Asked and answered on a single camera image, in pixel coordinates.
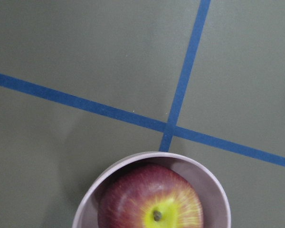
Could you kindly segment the red apple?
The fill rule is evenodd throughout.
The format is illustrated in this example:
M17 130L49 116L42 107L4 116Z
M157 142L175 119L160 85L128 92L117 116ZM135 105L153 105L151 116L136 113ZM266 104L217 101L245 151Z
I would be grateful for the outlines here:
M98 207L100 228L202 228L203 209L192 185L176 172L145 164L116 179Z

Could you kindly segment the pink bowl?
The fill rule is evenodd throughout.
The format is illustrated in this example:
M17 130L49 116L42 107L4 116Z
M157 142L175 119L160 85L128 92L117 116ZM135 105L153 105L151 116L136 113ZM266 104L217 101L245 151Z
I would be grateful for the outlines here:
M231 227L231 211L228 198L218 179L197 161L170 152L140 152L124 157L104 170L81 200L72 227L96 228L98 204L102 192L118 177L142 163L156 163L167 167L186 179L195 189L201 201L204 227Z

